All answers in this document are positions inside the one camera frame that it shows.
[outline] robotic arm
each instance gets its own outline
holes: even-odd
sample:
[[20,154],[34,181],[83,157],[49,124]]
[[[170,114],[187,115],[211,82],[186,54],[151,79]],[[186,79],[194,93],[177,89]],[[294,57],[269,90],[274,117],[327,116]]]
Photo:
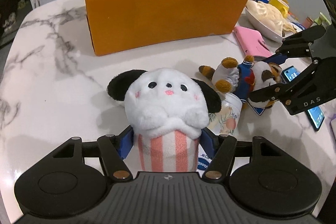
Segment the robotic arm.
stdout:
[[[204,128],[200,145],[212,159],[196,172],[138,172],[123,161],[131,126],[94,142],[72,137],[16,181],[24,215],[16,224],[318,224],[310,213],[322,192],[319,178],[263,137],[252,142]],[[85,164],[99,158],[103,174]],[[231,175],[236,157],[250,163]]]
[[279,100],[295,115],[336,98],[336,0],[323,0],[332,25],[313,26],[283,39],[276,53],[264,62],[283,64],[288,58],[310,57],[309,65],[291,82],[251,92],[253,102]]

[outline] plush toy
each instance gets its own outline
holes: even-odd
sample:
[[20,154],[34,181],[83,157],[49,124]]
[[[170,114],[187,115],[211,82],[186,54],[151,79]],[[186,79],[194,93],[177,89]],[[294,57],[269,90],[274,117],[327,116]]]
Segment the plush toy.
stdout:
[[252,102],[248,97],[251,91],[274,85],[281,81],[282,69],[274,63],[259,61],[247,55],[241,64],[231,57],[222,60],[217,69],[200,66],[199,71],[222,93],[231,92],[243,103],[247,100],[250,105],[258,108],[268,108],[274,101]]
[[108,94],[124,101],[142,170],[196,171],[201,129],[221,110],[206,83],[174,69],[126,71],[111,80]]

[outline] white bowl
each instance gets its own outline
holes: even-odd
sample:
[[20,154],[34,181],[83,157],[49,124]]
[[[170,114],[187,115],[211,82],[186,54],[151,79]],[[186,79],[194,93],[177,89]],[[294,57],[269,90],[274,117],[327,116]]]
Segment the white bowl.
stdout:
[[[259,20],[257,20],[250,12],[249,10],[245,7],[245,13],[247,18],[249,19],[249,21],[251,22],[251,24],[253,25],[253,27],[258,30],[263,36],[276,41],[276,42],[282,42],[282,39],[289,37],[290,35],[292,35],[292,32],[285,32],[285,37],[282,37],[280,35],[278,35],[277,33],[273,32],[271,29],[269,29],[268,27],[266,27],[264,24],[262,24]],[[302,31],[302,29],[300,29],[298,26],[296,26],[295,24],[293,24],[292,22],[289,22],[294,28],[295,30],[297,30],[298,32]]]

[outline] smartphone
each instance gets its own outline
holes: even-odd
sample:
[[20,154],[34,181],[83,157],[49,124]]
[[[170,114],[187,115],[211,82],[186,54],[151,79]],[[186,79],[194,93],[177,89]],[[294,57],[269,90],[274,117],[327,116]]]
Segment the smartphone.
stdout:
[[[291,66],[282,71],[281,76],[284,82],[288,83],[292,81],[295,77],[297,77],[300,72],[294,67]],[[305,113],[308,116],[308,119],[313,126],[315,131],[318,131],[321,128],[322,122],[324,120],[324,115],[319,106],[313,107],[309,110],[306,110]]]

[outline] white marble surface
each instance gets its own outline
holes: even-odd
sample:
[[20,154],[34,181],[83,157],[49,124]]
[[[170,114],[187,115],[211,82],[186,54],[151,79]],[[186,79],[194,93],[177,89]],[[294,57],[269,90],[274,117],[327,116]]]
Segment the white marble surface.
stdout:
[[[251,27],[242,14],[238,24]],[[280,44],[266,40],[275,51]],[[16,179],[73,136],[93,141],[120,133],[128,122],[122,106],[108,97],[115,75],[130,69],[172,67],[192,77],[200,65],[217,67],[243,54],[233,34],[167,42],[102,57],[94,55],[84,0],[57,0],[33,10],[18,31],[0,85],[0,190],[11,222],[21,216],[14,196]],[[282,65],[303,70],[305,60]],[[329,122],[336,103],[322,106],[325,121],[315,133],[304,113],[290,116],[280,103],[261,117],[242,111],[235,137],[262,135],[313,170],[323,185],[320,210],[336,175],[335,143]],[[140,169],[135,151],[126,159]],[[86,161],[97,167],[97,160]]]

